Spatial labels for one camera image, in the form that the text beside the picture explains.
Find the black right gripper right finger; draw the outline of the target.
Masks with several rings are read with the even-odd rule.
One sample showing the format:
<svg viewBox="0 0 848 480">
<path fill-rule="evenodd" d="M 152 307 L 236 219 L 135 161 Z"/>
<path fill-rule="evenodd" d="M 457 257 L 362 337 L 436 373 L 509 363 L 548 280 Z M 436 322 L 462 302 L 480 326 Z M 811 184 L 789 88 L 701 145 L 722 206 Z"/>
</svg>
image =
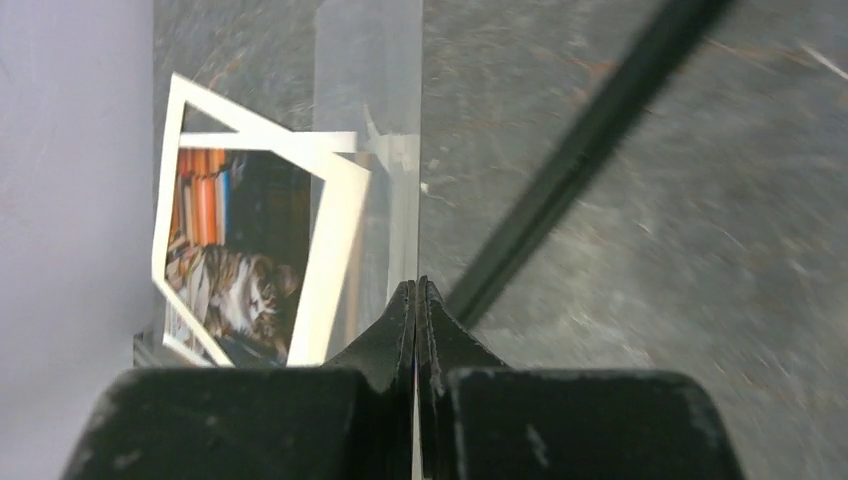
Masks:
<svg viewBox="0 0 848 480">
<path fill-rule="evenodd" d="M 706 390 L 655 369 L 514 368 L 416 286 L 421 466 L 427 479 L 740 479 Z"/>
</svg>

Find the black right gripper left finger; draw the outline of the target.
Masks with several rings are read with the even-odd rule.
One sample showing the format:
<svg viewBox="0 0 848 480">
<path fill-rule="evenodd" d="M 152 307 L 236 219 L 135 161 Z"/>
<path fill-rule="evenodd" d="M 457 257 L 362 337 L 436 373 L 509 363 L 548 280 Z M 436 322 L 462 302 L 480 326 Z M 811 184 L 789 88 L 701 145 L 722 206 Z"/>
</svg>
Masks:
<svg viewBox="0 0 848 480">
<path fill-rule="evenodd" d="M 373 479 L 407 472 L 415 283 L 318 367 L 137 368 L 98 398 L 66 479 Z"/>
</svg>

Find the white mat board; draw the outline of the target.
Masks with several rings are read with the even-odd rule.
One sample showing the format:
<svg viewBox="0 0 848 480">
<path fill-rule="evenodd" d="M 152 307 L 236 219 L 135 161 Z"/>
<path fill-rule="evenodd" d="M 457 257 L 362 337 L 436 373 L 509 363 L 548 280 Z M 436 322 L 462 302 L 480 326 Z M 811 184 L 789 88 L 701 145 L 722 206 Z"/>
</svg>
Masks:
<svg viewBox="0 0 848 480">
<path fill-rule="evenodd" d="M 157 210 L 151 249 L 151 276 L 167 302 L 163 344 L 197 366 L 200 363 L 165 336 L 169 313 L 191 312 L 164 278 L 165 248 L 180 148 L 270 151 L 312 177 L 311 235 L 293 338 L 283 366 L 325 361 L 370 181 L 369 171 L 348 160 L 356 149 L 351 132 L 295 132 L 192 80 L 173 74 L 162 135 Z"/>
</svg>

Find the clear acrylic sheet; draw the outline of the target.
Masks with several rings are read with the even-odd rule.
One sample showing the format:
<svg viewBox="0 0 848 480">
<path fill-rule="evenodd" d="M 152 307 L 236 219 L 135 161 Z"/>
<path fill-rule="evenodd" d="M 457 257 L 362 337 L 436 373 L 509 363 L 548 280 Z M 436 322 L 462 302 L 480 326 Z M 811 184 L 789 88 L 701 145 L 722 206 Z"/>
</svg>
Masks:
<svg viewBox="0 0 848 480">
<path fill-rule="evenodd" d="M 419 276 L 423 6 L 325 1 L 316 11 L 313 127 L 356 133 L 347 158 L 370 173 L 330 356 Z"/>
</svg>

